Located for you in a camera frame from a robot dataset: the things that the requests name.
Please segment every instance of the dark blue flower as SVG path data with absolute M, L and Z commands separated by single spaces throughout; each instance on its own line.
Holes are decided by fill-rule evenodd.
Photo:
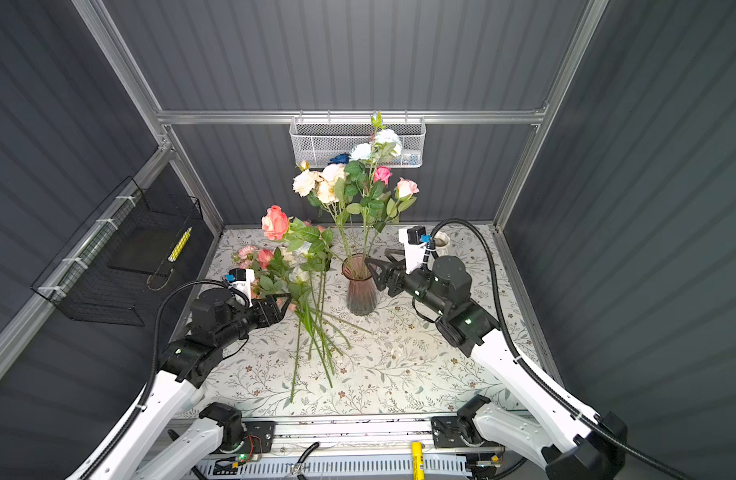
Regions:
M 347 164 L 349 163 L 349 154 L 336 155 L 328 160 L 328 164 Z

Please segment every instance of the flower vase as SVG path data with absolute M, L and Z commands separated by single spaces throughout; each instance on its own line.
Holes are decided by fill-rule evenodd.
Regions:
M 375 289 L 373 278 L 365 266 L 365 255 L 357 254 L 346 258 L 341 273 L 349 281 L 346 291 L 346 306 L 355 315 L 365 316 L 375 310 L 379 302 L 379 292 Z

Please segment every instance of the yellow marker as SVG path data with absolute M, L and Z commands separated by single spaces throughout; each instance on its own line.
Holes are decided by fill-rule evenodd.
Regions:
M 190 226 L 187 228 L 187 231 L 184 232 L 184 235 L 181 236 L 181 240 L 178 241 L 178 244 L 174 247 L 174 251 L 171 252 L 171 256 L 168 257 L 168 261 L 173 263 L 178 258 L 179 254 L 181 253 L 181 250 L 184 249 L 184 245 L 187 244 L 187 240 L 189 240 L 189 236 L 192 234 L 192 227 Z
M 413 442 L 411 453 L 413 454 L 413 480 L 424 480 L 424 456 L 421 454 L 421 444 Z

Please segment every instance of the black wire mesh basket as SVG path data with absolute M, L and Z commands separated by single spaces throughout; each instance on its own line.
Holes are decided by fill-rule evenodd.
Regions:
M 144 326 L 173 288 L 193 280 L 185 257 L 202 254 L 190 242 L 195 229 L 207 229 L 198 199 L 136 187 L 115 197 L 32 289 L 71 320 Z

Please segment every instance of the floral pattern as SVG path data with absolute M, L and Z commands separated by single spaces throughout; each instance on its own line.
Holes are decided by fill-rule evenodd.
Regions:
M 526 355 L 538 361 L 491 232 L 487 226 L 479 228 L 495 253 L 501 305 L 512 338 Z M 373 244 L 372 255 L 380 255 L 386 247 L 401 247 L 397 229 L 397 226 L 384 229 Z M 488 311 L 495 312 L 488 261 L 477 238 L 461 226 L 449 225 L 442 231 L 450 236 L 452 253 L 464 261 L 472 276 L 472 297 Z M 267 240 L 261 229 L 226 230 L 207 277 L 220 279 L 234 267 L 232 255 L 246 245 L 273 249 L 278 244 Z M 334 248 L 343 252 L 338 241 Z M 204 384 L 205 398 L 195 408 L 182 413 L 181 418 L 196 418 L 210 402 L 236 406 L 246 417 L 452 412 L 475 393 L 493 398 L 503 408 L 521 409 L 516 398 L 497 379 L 450 346 L 434 325 L 415 314 L 409 296 L 389 298 L 385 291 L 381 292 L 373 313 L 354 316 L 345 304 L 347 280 L 339 271 L 339 262 L 333 263 L 327 276 L 327 311 L 359 327 L 326 317 L 349 340 L 347 345 L 340 335 L 332 336 L 345 354 L 333 354 L 336 362 L 333 388 L 328 385 L 319 359 L 309 361 L 309 337 L 302 335 L 299 381 L 296 396 L 290 401 L 296 316 L 289 313 L 279 324 L 251 332 L 242 351 L 213 369 Z M 241 344 L 230 346 L 224 355 L 235 352 Z

